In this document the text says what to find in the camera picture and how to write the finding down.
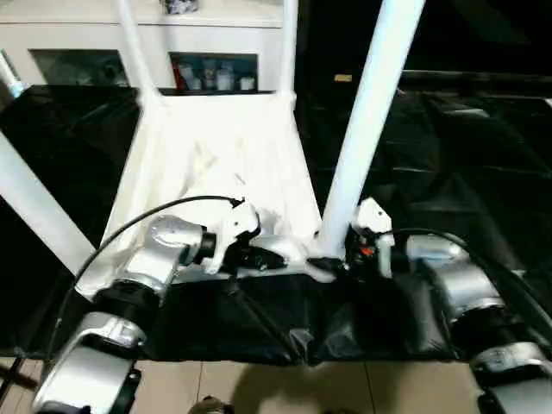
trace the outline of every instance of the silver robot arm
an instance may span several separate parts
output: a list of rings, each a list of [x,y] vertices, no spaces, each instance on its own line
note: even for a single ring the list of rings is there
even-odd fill
[[[216,235],[175,216],[148,226],[142,246],[85,316],[36,393],[35,413],[128,413],[141,373],[134,368],[177,266],[212,257]]]
[[[483,391],[480,411],[552,412],[551,363],[483,270],[436,235],[411,236],[406,253],[415,270],[430,275],[452,342]]]

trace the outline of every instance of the tile floor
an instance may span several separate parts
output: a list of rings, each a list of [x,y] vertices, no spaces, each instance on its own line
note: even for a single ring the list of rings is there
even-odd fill
[[[476,414],[477,388],[467,367],[441,363],[326,363],[278,368],[234,362],[139,363],[142,382],[131,414],[186,414],[213,395],[236,414]],[[22,371],[38,379],[41,363]],[[0,414],[29,414],[33,394],[12,386]]]

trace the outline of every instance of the black plastic sheet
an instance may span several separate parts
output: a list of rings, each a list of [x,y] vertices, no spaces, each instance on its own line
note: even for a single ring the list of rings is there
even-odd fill
[[[0,115],[4,133],[93,242],[134,131],[134,97],[131,90],[33,87]],[[350,103],[299,93],[296,118],[321,206]],[[24,123],[30,113],[34,123]],[[365,195],[376,197],[394,227],[446,230],[510,267],[535,267],[552,247],[551,127],[543,101],[398,95]],[[5,206],[3,221],[16,242],[3,254],[0,352],[41,357],[70,276]],[[546,286],[546,269],[528,279]],[[552,304],[552,289],[541,292]],[[60,340],[89,308],[74,295]],[[390,283],[367,270],[361,283],[289,275],[176,285],[144,358],[314,365],[455,354],[423,277],[397,274]]]
[[[92,243],[109,217],[139,115],[135,91],[33,86],[0,113],[0,129]],[[0,353],[35,347],[72,275],[5,201]]]

